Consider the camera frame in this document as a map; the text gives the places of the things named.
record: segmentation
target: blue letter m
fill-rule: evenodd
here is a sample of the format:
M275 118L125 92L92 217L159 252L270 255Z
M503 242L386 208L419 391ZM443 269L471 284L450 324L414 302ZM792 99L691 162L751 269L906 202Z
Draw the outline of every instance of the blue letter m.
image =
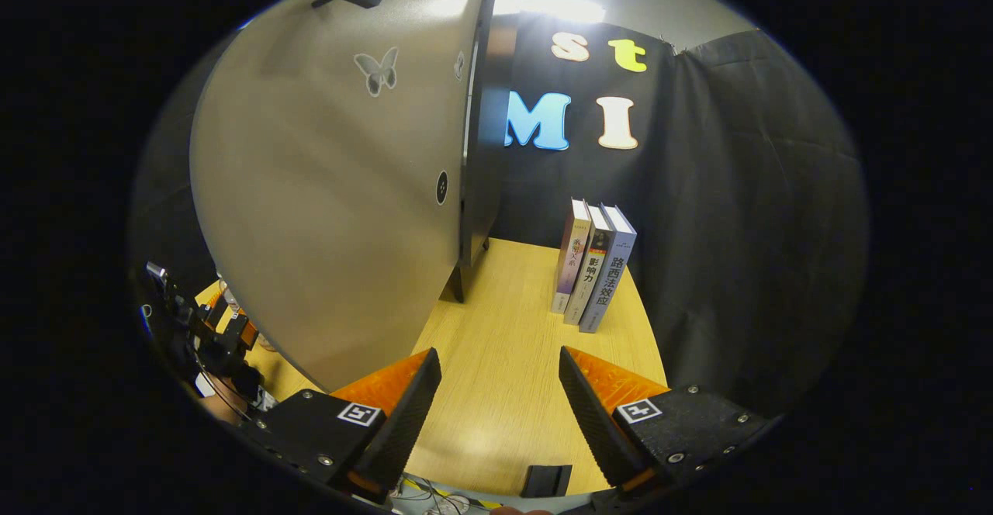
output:
M569 141L565 140L565 106L572 99L568 95L548 93L543 95L535 109L528 111L517 91L510 91L510 104L507 107L507 126L514 128L517 142L524 145L531 140L538 126L541 133L535 137L535 147L549 150L566 150ZM512 138L507 133L503 146L510 147Z

